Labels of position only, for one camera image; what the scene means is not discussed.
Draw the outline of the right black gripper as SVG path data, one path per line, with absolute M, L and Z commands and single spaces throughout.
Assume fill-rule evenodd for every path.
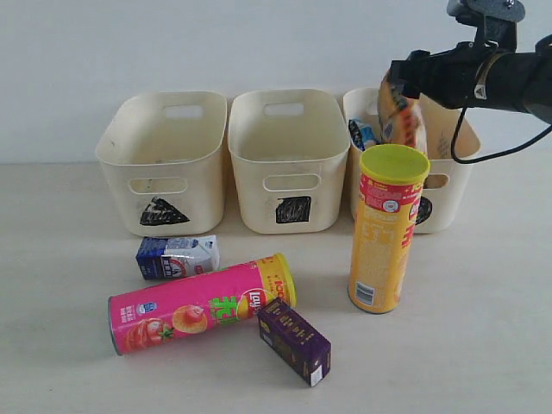
M 476 79 L 492 49 L 463 41 L 456 47 L 431 53 L 418 49 L 390 64 L 390 86 L 404 97 L 425 95 L 446 109 L 459 109 L 474 97 Z

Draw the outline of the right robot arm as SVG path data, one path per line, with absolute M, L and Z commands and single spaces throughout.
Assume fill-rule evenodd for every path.
M 432 54 L 394 60 L 385 80 L 405 97 L 425 95 L 448 110 L 462 107 L 527 113 L 551 123 L 551 37 L 530 53 L 460 42 Z

